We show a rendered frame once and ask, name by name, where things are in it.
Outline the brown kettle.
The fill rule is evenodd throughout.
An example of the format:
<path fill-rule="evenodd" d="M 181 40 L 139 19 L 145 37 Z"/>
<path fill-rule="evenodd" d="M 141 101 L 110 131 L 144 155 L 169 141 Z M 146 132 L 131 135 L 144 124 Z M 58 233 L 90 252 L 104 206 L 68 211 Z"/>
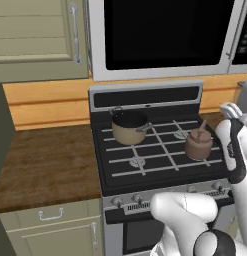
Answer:
<path fill-rule="evenodd" d="M 195 161 L 207 159 L 212 149 L 212 136 L 206 130 L 206 124 L 207 121 L 204 120 L 199 128 L 190 131 L 186 139 L 185 153 Z"/>

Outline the green base cupboard door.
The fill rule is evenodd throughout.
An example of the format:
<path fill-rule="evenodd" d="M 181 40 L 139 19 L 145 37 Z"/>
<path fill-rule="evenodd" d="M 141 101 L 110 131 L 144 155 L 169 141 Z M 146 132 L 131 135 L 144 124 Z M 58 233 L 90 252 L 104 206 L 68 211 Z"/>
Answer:
<path fill-rule="evenodd" d="M 97 222 L 98 249 L 93 248 L 91 223 L 74 221 L 8 231 L 17 256 L 103 256 L 100 225 Z"/>

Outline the steel stove with black hob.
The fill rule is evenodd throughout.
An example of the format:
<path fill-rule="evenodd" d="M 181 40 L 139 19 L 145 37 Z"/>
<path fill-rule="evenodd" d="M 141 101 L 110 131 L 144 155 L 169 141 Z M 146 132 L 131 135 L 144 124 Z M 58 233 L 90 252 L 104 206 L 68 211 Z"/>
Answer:
<path fill-rule="evenodd" d="M 180 80 L 134 84 L 91 86 L 90 122 L 102 198 L 137 194 L 143 191 L 187 192 L 193 185 L 197 193 L 217 190 L 220 181 L 229 190 L 227 169 L 217 137 L 213 137 L 210 156 L 194 161 L 186 156 L 188 133 L 202 124 L 199 106 L 201 80 Z M 138 145 L 122 145 L 112 134 L 110 109 L 121 106 L 137 110 L 153 125 Z"/>

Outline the green wall cupboard door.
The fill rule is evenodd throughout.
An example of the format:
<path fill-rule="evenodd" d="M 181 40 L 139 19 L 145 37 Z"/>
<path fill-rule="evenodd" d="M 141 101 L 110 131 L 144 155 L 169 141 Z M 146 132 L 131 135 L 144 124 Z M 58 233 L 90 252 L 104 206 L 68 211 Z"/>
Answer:
<path fill-rule="evenodd" d="M 75 62 L 72 2 L 78 7 L 81 65 Z M 0 82 L 88 76 L 84 0 L 0 0 Z"/>

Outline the beige pot with black inside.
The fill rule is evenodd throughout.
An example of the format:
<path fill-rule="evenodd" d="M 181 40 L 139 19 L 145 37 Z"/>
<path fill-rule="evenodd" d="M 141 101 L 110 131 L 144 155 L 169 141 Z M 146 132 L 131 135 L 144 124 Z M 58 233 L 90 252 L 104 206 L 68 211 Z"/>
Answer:
<path fill-rule="evenodd" d="M 136 110 L 124 110 L 121 106 L 109 110 L 112 118 L 112 133 L 115 140 L 123 145 L 141 143 L 147 131 L 153 127 L 148 117 Z"/>

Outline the grey appliance on counter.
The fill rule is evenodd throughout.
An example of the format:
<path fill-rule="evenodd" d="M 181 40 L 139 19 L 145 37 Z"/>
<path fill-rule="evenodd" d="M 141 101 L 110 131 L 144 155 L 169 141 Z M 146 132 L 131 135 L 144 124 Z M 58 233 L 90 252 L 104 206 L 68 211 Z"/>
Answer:
<path fill-rule="evenodd" d="M 247 80 L 245 82 L 239 82 L 241 91 L 237 99 L 237 106 L 241 114 L 247 113 Z"/>

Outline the steel microwave oven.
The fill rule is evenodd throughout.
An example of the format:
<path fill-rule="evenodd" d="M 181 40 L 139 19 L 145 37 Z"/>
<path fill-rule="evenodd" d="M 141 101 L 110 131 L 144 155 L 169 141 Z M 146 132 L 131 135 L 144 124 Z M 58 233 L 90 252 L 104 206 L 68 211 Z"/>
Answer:
<path fill-rule="evenodd" d="M 85 0 L 98 81 L 247 73 L 244 0 Z"/>

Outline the dark green tall cabinet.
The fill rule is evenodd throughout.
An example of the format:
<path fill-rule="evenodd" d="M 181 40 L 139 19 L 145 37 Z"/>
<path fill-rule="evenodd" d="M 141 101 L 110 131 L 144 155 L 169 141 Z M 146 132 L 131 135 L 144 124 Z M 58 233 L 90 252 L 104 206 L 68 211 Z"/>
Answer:
<path fill-rule="evenodd" d="M 11 117 L 3 86 L 0 83 L 0 173 L 10 148 L 11 141 L 14 137 L 14 133 L 15 126 Z M 1 220 L 0 256 L 16 256 Z"/>

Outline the green drawer front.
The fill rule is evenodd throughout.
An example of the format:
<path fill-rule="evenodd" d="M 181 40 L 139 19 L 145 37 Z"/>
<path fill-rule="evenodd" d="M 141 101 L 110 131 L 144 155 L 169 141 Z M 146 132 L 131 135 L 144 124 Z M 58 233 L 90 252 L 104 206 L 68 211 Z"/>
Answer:
<path fill-rule="evenodd" d="M 26 210 L 0 213 L 5 229 L 29 228 L 100 215 L 100 200 L 91 199 Z"/>

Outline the oven door with dark window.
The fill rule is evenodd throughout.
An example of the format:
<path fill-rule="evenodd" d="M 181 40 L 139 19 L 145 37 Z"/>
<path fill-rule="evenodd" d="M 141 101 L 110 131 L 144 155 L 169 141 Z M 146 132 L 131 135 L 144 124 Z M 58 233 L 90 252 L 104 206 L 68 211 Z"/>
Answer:
<path fill-rule="evenodd" d="M 141 194 L 143 196 L 143 202 L 150 201 L 150 203 L 155 195 L 160 194 L 170 195 L 177 199 L 182 198 L 183 196 L 189 196 L 191 199 L 198 200 L 197 210 L 201 215 L 204 215 L 206 213 L 206 210 L 209 214 L 214 213 L 214 206 L 212 204 L 212 201 L 215 201 L 215 199 L 213 197 L 225 197 L 226 194 L 230 196 L 230 191 L 209 191 L 208 193 L 204 194 L 173 191 L 143 191 L 142 193 L 137 194 Z M 134 195 L 135 194 L 123 194 L 102 198 L 101 205 L 103 212 L 105 256 L 149 256 L 152 248 L 162 238 L 165 225 L 161 221 L 155 220 L 153 216 L 153 219 L 147 220 L 128 221 L 119 224 L 106 223 L 104 211 L 118 208 L 117 206 L 112 204 L 112 200 L 115 197 L 121 197 L 123 199 L 122 206 L 124 207 L 125 205 L 136 203 L 133 201 Z M 209 228 L 215 228 L 221 231 L 228 231 L 230 220 L 234 216 L 234 214 L 234 204 L 222 206 L 217 211 L 217 215 L 207 221 L 207 225 Z"/>

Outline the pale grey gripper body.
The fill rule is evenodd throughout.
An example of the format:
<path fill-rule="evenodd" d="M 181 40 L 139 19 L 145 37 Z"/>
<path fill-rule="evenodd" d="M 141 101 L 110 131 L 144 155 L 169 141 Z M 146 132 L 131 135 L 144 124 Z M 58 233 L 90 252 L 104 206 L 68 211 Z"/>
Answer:
<path fill-rule="evenodd" d="M 241 119 L 241 117 L 243 116 L 243 113 L 240 110 L 240 108 L 232 102 L 223 103 L 220 106 L 220 111 L 226 119 Z"/>

